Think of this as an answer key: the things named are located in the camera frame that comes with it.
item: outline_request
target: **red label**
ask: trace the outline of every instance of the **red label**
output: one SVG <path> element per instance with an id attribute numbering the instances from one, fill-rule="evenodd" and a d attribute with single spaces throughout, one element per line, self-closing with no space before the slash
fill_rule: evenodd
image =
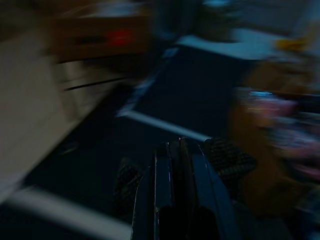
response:
<path id="1" fill-rule="evenodd" d="M 133 42 L 133 33 L 131 30 L 117 30 L 110 31 L 106 34 L 108 45 L 110 46 L 124 46 Z"/>

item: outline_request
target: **dark carpet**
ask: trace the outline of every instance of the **dark carpet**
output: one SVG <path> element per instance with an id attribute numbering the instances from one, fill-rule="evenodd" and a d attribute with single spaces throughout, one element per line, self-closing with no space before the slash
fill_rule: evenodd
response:
<path id="1" fill-rule="evenodd" d="M 145 169 L 157 146 L 177 137 L 127 118 L 114 118 L 127 97 L 126 89 L 116 90 L 27 176 L 25 185 L 109 214 L 120 161 L 126 158 Z"/>
<path id="2" fill-rule="evenodd" d="M 225 135 L 232 89 L 252 62 L 182 47 L 137 110 L 207 134 Z M 118 87 L 25 179 L 109 214 L 117 170 L 126 158 L 146 169 L 157 146 L 178 136 L 127 118 L 114 118 L 131 95 Z"/>
<path id="3" fill-rule="evenodd" d="M 134 110 L 204 135 L 226 137 L 233 88 L 254 63 L 182 46 Z"/>
<path id="4" fill-rule="evenodd" d="M 0 232 L 3 240 L 93 239 L 8 205 L 0 206 Z"/>

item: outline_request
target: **white surface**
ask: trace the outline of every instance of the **white surface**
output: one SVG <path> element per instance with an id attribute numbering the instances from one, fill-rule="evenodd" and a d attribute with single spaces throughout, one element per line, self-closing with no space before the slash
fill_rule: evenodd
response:
<path id="1" fill-rule="evenodd" d="M 209 136 L 203 135 L 196 131 L 189 130 L 185 127 L 182 127 L 167 121 L 163 121 L 158 118 L 148 116 L 146 114 L 143 114 L 137 111 L 130 110 L 130 111 L 124 112 L 123 116 L 129 119 L 174 133 L 174 134 L 178 134 L 180 136 L 184 136 L 184 137 L 188 137 L 188 138 L 200 141 L 200 142 L 204 142 L 205 140 L 210 138 Z"/>
<path id="2" fill-rule="evenodd" d="M 69 122 L 65 116 L 46 48 L 38 28 L 0 42 L 0 202 L 2 193 L 25 177 L 81 120 Z M 77 62 L 67 63 L 70 79 L 76 79 L 69 86 L 92 82 L 80 69 Z M 74 92 L 82 118 L 110 87 Z"/>
<path id="3" fill-rule="evenodd" d="M 35 187 L 12 194 L 6 201 L 65 228 L 102 240 L 130 240 L 131 226 Z"/>
<path id="4" fill-rule="evenodd" d="M 257 60 L 272 54 L 275 40 L 283 37 L 240 28 L 234 31 L 234 38 L 237 42 L 225 43 L 212 42 L 194 35 L 188 35 L 180 38 L 177 43 L 230 57 Z"/>

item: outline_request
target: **yellow object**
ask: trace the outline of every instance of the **yellow object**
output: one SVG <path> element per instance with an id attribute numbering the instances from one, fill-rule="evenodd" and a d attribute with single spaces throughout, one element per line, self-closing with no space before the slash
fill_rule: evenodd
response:
<path id="1" fill-rule="evenodd" d="M 305 36 L 297 39 L 280 39 L 275 42 L 275 47 L 284 51 L 302 52 L 312 44 L 318 36 L 320 22 L 313 22 Z"/>

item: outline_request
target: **brown box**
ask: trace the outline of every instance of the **brown box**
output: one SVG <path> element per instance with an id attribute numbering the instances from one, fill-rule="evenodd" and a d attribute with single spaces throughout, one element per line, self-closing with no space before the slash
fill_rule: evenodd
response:
<path id="1" fill-rule="evenodd" d="M 244 80 L 244 85 L 261 91 L 271 91 L 280 96 L 298 97 L 310 93 L 310 75 L 297 79 L 286 77 L 283 65 L 264 61 L 257 65 Z M 268 144 L 246 107 L 236 103 L 230 112 L 230 137 L 243 151 L 257 160 L 257 168 L 240 182 L 246 204 L 256 215 L 281 216 L 290 212 L 308 187 L 292 179 L 282 160 Z"/>
<path id="2" fill-rule="evenodd" d="M 51 16 L 48 20 L 52 39 L 52 51 L 60 62 L 122 54 L 138 54 L 149 46 L 150 14 L 140 9 L 135 15 L 119 17 L 86 16 L 96 9 L 89 5 Z M 112 44 L 111 34 L 124 34 L 130 38 L 126 44 Z"/>

